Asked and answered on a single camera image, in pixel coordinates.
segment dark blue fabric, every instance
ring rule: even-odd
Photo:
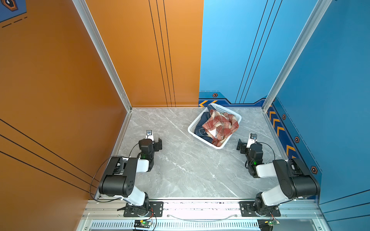
[[[209,113],[209,111],[215,108],[212,105],[208,105],[207,108],[208,108],[208,111],[202,114],[201,120],[198,122],[198,124],[195,127],[194,133],[195,135],[201,137],[205,141],[212,143],[213,139],[208,136],[208,134],[206,133],[206,130],[202,126],[211,117],[211,114]]]

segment white cable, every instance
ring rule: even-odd
[[[173,218],[176,218],[176,219],[179,219],[179,220],[183,220],[183,221],[191,221],[191,222],[217,222],[217,221],[224,221],[224,220],[227,220],[227,219],[229,219],[230,217],[237,217],[237,215],[236,215],[236,214],[234,214],[234,215],[228,216],[227,218],[224,218],[224,219],[212,220],[212,221],[199,221],[199,220],[181,219],[181,218],[178,218],[178,217],[175,217],[175,216],[169,215],[169,214],[167,215],[167,217],[173,217]]]

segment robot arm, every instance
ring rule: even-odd
[[[99,192],[107,196],[121,197],[128,205],[125,208],[133,210],[139,215],[149,212],[148,194],[135,186],[135,177],[138,172],[148,172],[154,165],[154,152],[162,149],[162,140],[154,142],[152,131],[148,130],[146,139],[139,141],[141,159],[112,157],[100,180]]]
[[[319,183],[300,159],[274,160],[264,164],[262,145],[256,138],[257,135],[251,133],[248,143],[239,140],[237,150],[246,155],[250,175],[254,178],[277,177],[279,185],[258,193],[252,210],[259,215],[266,215],[281,203],[320,194]]]

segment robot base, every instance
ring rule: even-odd
[[[240,211],[242,213],[242,217],[255,217],[256,215],[259,217],[270,216],[280,217],[280,210],[278,206],[267,206],[263,203],[261,198],[262,193],[258,193],[255,201],[240,201]]]
[[[123,213],[124,217],[150,217],[151,210],[153,209],[156,217],[162,216],[163,202],[162,201],[151,201],[149,202],[148,194],[145,193],[145,200],[142,206],[127,205]]]

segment blue wall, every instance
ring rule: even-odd
[[[231,103],[264,98],[316,2],[205,0],[199,91],[220,92]]]
[[[6,8],[2,3],[0,3],[0,22],[3,22],[5,20],[8,20],[10,18],[16,17],[20,14],[24,14],[27,12],[26,0],[16,0],[16,4],[18,10],[11,11],[8,8]]]
[[[369,12],[370,1],[332,1],[277,95],[320,168],[333,231],[370,221]]]

